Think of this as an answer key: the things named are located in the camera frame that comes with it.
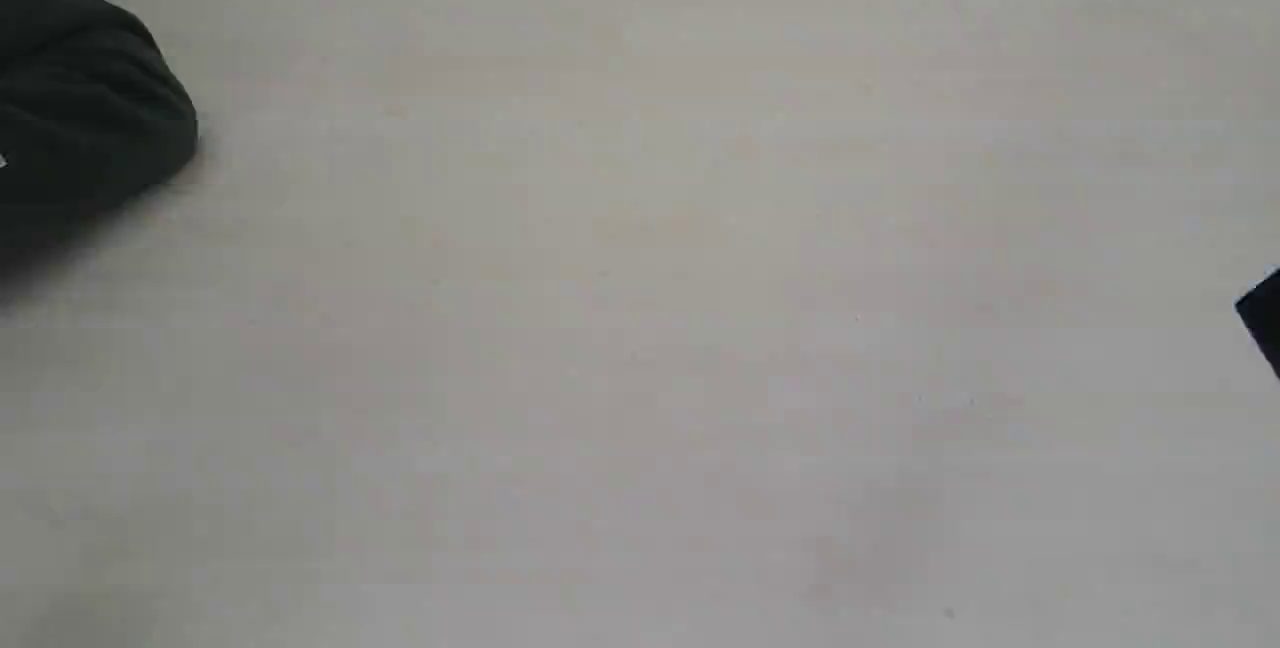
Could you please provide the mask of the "dark green sleeved forearm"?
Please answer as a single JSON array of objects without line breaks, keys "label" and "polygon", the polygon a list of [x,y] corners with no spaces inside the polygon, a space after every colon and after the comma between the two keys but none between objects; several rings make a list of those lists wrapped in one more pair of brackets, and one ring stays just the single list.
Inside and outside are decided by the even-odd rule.
[{"label": "dark green sleeved forearm", "polygon": [[1,0],[3,239],[91,222],[187,168],[198,114],[108,0]]}]

